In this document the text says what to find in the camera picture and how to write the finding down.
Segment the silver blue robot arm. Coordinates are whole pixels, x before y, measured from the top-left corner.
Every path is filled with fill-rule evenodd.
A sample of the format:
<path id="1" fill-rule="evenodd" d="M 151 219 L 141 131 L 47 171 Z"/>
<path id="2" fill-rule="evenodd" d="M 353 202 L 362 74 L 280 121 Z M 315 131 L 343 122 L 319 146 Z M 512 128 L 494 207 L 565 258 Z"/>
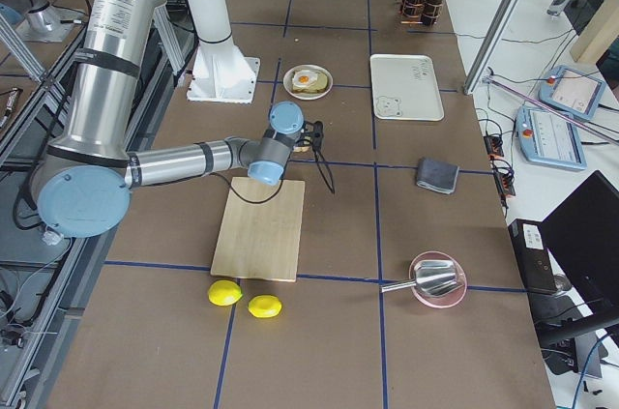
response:
<path id="1" fill-rule="evenodd" d="M 66 237 L 93 237 L 117 225 L 139 187 L 234 168 L 275 185 L 300 139 L 301 108 L 279 102 L 259 140 L 228 137 L 164 150 L 127 150 L 125 134 L 150 26 L 166 1 L 93 1 L 84 44 L 74 55 L 68 121 L 47 145 L 30 183 L 42 222 Z M 187 1 L 199 43 L 190 99 L 249 102 L 258 62 L 234 43 L 225 0 Z"/>

